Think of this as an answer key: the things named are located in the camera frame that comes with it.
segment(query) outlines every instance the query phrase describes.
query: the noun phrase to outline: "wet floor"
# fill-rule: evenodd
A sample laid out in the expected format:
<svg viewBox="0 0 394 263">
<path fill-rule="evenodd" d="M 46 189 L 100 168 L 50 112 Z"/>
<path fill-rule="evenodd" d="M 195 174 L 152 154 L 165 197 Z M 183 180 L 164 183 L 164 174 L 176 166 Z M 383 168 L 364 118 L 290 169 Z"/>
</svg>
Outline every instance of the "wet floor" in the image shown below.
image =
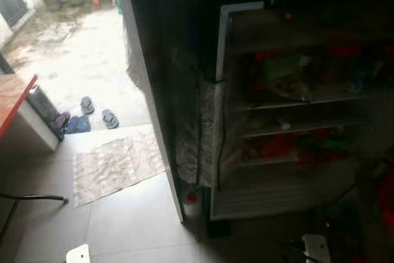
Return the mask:
<svg viewBox="0 0 394 263">
<path fill-rule="evenodd" d="M 15 72 L 38 75 L 38 84 L 59 112 L 82 115 L 81 98 L 91 97 L 92 131 L 106 129 L 102 110 L 121 127 L 150 122 L 144 95 L 126 73 L 123 18 L 117 9 L 90 5 L 40 10 L 2 49 Z"/>
</svg>

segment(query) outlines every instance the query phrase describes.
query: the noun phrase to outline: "concrete ground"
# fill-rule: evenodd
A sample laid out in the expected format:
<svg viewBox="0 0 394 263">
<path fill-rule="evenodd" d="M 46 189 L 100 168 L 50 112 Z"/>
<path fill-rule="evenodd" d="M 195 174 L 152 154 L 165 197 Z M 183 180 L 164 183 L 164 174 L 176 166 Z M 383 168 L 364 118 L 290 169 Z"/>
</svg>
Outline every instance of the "concrete ground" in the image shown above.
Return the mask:
<svg viewBox="0 0 394 263">
<path fill-rule="evenodd" d="M 165 173 L 74 208 L 74 154 L 135 128 L 66 135 L 50 156 L 2 162 L 0 192 L 65 195 L 70 202 L 21 201 L 0 245 L 0 262 L 61 263 L 67 251 L 87 243 L 92 263 L 280 263 L 278 242 L 310 233 L 308 216 L 299 213 L 234 221 L 232 236 L 208 239 L 203 224 L 179 222 Z M 0 198 L 0 225 L 10 207 Z"/>
<path fill-rule="evenodd" d="M 126 73 L 123 18 L 116 8 L 91 5 L 40 10 L 1 51 L 23 76 L 38 84 L 58 111 L 82 115 L 81 98 L 92 98 L 92 131 L 106 129 L 102 110 L 109 108 L 121 127 L 150 122 L 142 92 Z"/>
</svg>

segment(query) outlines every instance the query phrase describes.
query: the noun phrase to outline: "chair leg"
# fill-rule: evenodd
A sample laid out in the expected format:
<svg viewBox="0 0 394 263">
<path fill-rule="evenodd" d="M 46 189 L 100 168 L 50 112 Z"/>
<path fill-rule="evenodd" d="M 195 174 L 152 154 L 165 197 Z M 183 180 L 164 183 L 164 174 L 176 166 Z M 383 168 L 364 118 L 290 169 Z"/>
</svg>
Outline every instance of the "chair leg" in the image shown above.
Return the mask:
<svg viewBox="0 0 394 263">
<path fill-rule="evenodd" d="M 15 200 L 13 205 L 12 205 L 10 213 L 8 213 L 6 223 L 4 223 L 4 226 L 1 229 L 0 246 L 2 245 L 2 240 L 4 239 L 4 237 L 6 235 L 6 232 L 7 232 L 7 229 L 9 227 L 10 223 L 11 223 L 12 217 L 14 216 L 15 211 L 17 210 L 18 204 L 19 204 L 19 201 Z"/>
<path fill-rule="evenodd" d="M 0 197 L 7 198 L 8 200 L 14 200 L 12 208 L 8 213 L 6 223 L 1 229 L 0 233 L 0 246 L 2 245 L 2 241 L 6 235 L 7 229 L 11 223 L 12 217 L 17 210 L 19 201 L 21 200 L 60 200 L 63 203 L 68 203 L 68 198 L 64 196 L 57 196 L 57 195 L 8 195 L 0 193 Z"/>
<path fill-rule="evenodd" d="M 9 200 L 60 200 L 64 203 L 68 203 L 67 197 L 57 195 L 9 195 L 0 193 L 0 197 Z"/>
</svg>

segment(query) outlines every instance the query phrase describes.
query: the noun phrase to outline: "slipper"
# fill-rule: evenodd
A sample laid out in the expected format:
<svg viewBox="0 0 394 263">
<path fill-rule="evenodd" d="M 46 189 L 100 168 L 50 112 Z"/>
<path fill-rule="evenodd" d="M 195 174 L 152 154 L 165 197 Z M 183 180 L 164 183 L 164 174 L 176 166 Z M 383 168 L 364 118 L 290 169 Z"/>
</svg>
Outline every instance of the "slipper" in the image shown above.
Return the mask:
<svg viewBox="0 0 394 263">
<path fill-rule="evenodd" d="M 73 116 L 68 123 L 66 134 L 75 134 L 76 133 L 76 125 L 78 124 L 79 117 Z"/>
<path fill-rule="evenodd" d="M 119 126 L 118 119 L 109 109 L 105 109 L 102 114 L 107 129 L 116 129 Z"/>
<path fill-rule="evenodd" d="M 70 112 L 63 112 L 55 119 L 55 127 L 64 134 L 66 131 L 67 123 L 70 120 Z"/>
<path fill-rule="evenodd" d="M 86 115 L 82 115 L 76 125 L 76 132 L 90 132 L 90 123 Z"/>
<path fill-rule="evenodd" d="M 92 100 L 89 97 L 83 97 L 81 100 L 82 113 L 91 114 L 94 112 Z"/>
<path fill-rule="evenodd" d="M 73 116 L 68 123 L 66 134 L 77 134 L 80 132 L 89 132 L 90 124 L 86 115 L 81 117 Z"/>
</svg>

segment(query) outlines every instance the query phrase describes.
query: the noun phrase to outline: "wooden tabletop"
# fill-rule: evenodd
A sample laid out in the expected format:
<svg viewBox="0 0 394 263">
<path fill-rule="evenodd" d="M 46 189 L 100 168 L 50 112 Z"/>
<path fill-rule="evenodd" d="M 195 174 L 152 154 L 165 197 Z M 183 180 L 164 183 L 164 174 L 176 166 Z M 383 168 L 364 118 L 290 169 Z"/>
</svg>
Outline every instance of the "wooden tabletop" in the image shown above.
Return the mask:
<svg viewBox="0 0 394 263">
<path fill-rule="evenodd" d="M 0 137 L 17 114 L 19 106 L 26 99 L 36 80 L 37 75 L 30 80 L 23 79 L 17 74 L 0 75 Z"/>
</svg>

